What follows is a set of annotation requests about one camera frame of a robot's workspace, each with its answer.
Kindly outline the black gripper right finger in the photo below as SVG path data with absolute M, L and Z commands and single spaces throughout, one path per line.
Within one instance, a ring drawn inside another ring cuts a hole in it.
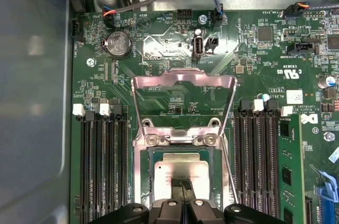
M 212 207 L 207 200 L 196 198 L 193 185 L 188 178 L 183 180 L 183 187 L 188 192 L 184 199 L 188 204 L 191 223 L 284 223 L 280 219 L 242 204 L 230 204 L 222 211 Z

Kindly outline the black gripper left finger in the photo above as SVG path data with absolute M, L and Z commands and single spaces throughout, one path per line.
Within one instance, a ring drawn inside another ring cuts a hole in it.
M 139 203 L 125 205 L 91 223 L 180 223 L 183 203 L 179 198 L 164 199 L 151 209 Z

